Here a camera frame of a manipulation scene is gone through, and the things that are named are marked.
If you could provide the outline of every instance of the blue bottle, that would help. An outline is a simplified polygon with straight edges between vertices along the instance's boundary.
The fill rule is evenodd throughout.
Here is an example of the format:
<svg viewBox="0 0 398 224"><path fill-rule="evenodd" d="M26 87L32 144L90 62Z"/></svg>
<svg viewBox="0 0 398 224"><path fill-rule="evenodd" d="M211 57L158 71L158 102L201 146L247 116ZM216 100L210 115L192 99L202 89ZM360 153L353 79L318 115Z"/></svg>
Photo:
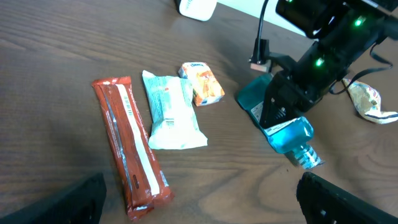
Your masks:
<svg viewBox="0 0 398 224"><path fill-rule="evenodd" d="M260 127L264 94L271 80L272 75L269 73L256 78L239 92L236 101L249 113L254 124L276 152L293 155L294 163L300 164L304 169L320 165L322 160L312 146L307 144L313 138L313 128L305 117L295 118L267 129Z"/></svg>

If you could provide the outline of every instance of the crumpled wrapper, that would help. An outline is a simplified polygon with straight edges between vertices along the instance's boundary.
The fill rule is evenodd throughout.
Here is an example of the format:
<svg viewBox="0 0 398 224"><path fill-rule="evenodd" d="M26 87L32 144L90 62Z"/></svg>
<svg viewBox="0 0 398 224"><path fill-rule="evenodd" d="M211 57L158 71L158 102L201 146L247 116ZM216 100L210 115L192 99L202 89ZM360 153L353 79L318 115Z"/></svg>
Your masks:
<svg viewBox="0 0 398 224"><path fill-rule="evenodd" d="M343 82L348 85L351 80L344 78ZM381 111L380 93L368 84L355 81L349 88L348 93L358 113L366 120L377 124L388 124L398 120L395 111Z"/></svg>

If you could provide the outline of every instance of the food package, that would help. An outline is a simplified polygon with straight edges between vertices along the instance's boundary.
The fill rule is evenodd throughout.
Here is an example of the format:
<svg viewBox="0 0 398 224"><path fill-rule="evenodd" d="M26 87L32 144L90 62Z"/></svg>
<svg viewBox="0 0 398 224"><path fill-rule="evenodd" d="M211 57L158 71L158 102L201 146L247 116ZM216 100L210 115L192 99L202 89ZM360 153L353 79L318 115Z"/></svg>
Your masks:
<svg viewBox="0 0 398 224"><path fill-rule="evenodd" d="M139 220L174 197L154 152L132 95L130 77L92 83L101 104L106 131L122 179L127 215Z"/></svg>
<svg viewBox="0 0 398 224"><path fill-rule="evenodd" d="M157 77L143 71L154 123L149 146L153 149L190 149L207 146L192 108L192 84L179 77Z"/></svg>
<svg viewBox="0 0 398 224"><path fill-rule="evenodd" d="M178 74L187 78L193 85L193 102L197 106L219 102L224 90L218 83L210 67L203 62L187 62L182 64Z"/></svg>
<svg viewBox="0 0 398 224"><path fill-rule="evenodd" d="M351 80L344 78L348 85ZM377 90L369 85L355 81L348 87L348 93L354 103L356 111L366 120L377 124L387 124L398 120L398 113L394 111L381 111L381 96Z"/></svg>

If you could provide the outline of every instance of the bottle label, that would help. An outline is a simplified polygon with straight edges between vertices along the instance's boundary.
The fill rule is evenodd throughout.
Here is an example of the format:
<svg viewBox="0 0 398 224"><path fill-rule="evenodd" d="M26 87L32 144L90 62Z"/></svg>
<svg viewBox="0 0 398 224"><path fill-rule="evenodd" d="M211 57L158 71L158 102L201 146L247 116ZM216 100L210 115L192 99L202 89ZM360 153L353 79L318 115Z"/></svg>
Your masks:
<svg viewBox="0 0 398 224"><path fill-rule="evenodd" d="M261 113L262 113L263 101L260 102L257 106L253 107L250 112L253 114L257 122L260 122ZM282 124L277 124L273 127L265 129L265 132L268 136L275 134L276 132L280 131L282 128L288 126L290 123L293 123L298 118L291 119L290 121L286 121Z"/></svg>

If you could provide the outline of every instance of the brown wrapper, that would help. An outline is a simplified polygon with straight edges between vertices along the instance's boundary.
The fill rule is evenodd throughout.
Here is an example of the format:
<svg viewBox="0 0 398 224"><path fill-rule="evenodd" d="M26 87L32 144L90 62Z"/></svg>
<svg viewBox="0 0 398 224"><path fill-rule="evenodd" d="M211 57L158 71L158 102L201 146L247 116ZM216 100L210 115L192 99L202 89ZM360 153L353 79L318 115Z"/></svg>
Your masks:
<svg viewBox="0 0 398 224"><path fill-rule="evenodd" d="M174 195L155 154L148 147L148 134L132 95L130 77L104 78L91 85L101 104L122 178L127 215L132 221L138 221L156 205L170 202Z"/></svg>

